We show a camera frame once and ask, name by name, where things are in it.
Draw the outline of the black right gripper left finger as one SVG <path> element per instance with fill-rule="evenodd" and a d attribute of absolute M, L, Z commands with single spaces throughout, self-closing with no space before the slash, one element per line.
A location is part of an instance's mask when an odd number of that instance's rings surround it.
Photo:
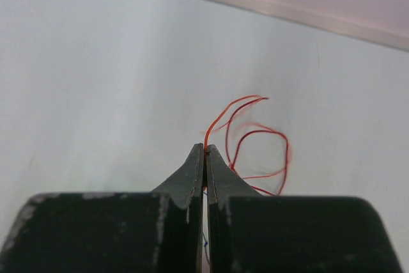
<path fill-rule="evenodd" d="M 204 150 L 150 192 L 31 196 L 1 249 L 2 272 L 200 272 Z"/>

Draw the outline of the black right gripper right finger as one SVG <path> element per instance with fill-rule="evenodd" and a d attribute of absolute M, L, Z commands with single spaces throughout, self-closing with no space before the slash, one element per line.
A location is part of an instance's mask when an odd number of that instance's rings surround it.
<path fill-rule="evenodd" d="M 375 208 L 348 196 L 262 196 L 206 149 L 212 272 L 401 272 Z"/>

